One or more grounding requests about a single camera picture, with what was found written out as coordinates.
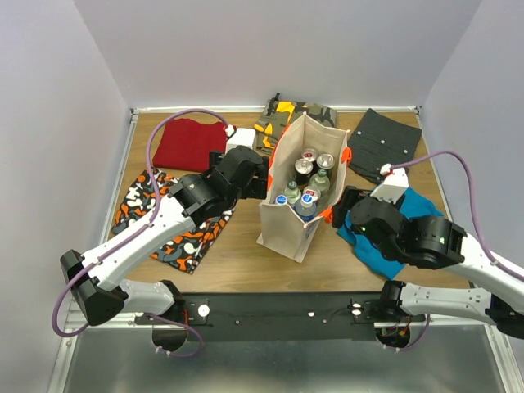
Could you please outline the Pocari Sweat bottle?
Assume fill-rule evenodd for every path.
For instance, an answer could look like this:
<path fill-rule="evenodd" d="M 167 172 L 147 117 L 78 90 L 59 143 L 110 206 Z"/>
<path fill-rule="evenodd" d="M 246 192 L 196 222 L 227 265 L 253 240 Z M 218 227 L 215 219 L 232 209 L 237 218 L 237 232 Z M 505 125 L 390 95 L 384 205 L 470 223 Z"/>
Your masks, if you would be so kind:
<path fill-rule="evenodd" d="M 308 222 L 315 217 L 317 207 L 313 196 L 304 194 L 300 200 L 295 203 L 294 209 L 305 222 Z"/>
<path fill-rule="evenodd" d="M 274 203 L 279 206 L 284 206 L 288 204 L 288 199 L 285 195 L 280 194 L 276 196 Z"/>

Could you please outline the beige canvas tote bag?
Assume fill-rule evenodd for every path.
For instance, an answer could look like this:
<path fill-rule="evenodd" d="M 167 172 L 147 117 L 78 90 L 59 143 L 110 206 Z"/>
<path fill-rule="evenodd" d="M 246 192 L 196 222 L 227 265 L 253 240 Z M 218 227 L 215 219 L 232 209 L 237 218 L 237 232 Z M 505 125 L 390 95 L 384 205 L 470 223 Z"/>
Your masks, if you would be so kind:
<path fill-rule="evenodd" d="M 261 234 L 257 242 L 298 263 L 302 262 L 321 221 L 328 221 L 331 208 L 344 190 L 347 166 L 352 158 L 347 130 L 323 126 L 308 115 L 302 115 L 283 132 L 269 159 L 267 197 L 259 204 Z M 327 153 L 334 158 L 332 183 L 318 208 L 318 213 L 305 222 L 290 205 L 279 206 L 275 198 L 291 181 L 294 164 L 306 148 Z"/>

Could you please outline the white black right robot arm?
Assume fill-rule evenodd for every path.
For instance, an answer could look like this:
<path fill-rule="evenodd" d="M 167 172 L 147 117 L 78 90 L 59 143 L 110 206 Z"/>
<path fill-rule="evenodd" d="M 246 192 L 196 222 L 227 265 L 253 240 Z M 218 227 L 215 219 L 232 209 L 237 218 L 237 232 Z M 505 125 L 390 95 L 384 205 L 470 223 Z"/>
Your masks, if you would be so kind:
<path fill-rule="evenodd" d="M 376 320 L 440 314 L 476 320 L 510 337 L 523 337 L 522 268 L 488 254 L 459 225 L 436 215 L 408 219 L 398 203 L 351 186 L 332 207 L 331 223 L 334 228 L 350 223 L 386 260 L 450 271 L 475 285 L 453 289 L 389 280 L 369 306 Z"/>

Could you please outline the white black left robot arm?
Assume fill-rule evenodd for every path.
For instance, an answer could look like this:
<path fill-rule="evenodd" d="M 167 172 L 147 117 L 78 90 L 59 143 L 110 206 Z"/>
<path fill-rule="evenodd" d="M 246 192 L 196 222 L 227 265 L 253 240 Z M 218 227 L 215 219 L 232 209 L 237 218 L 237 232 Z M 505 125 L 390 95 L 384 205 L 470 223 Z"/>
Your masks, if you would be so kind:
<path fill-rule="evenodd" d="M 268 158 L 249 147 L 235 147 L 206 172 L 184 175 L 152 212 L 109 241 L 83 253 L 67 251 L 60 258 L 67 290 L 88 325 L 101 325 L 121 312 L 175 322 L 182 311 L 175 285 L 130 281 L 127 274 L 168 241 L 219 217 L 239 200 L 264 199 L 268 172 Z"/>

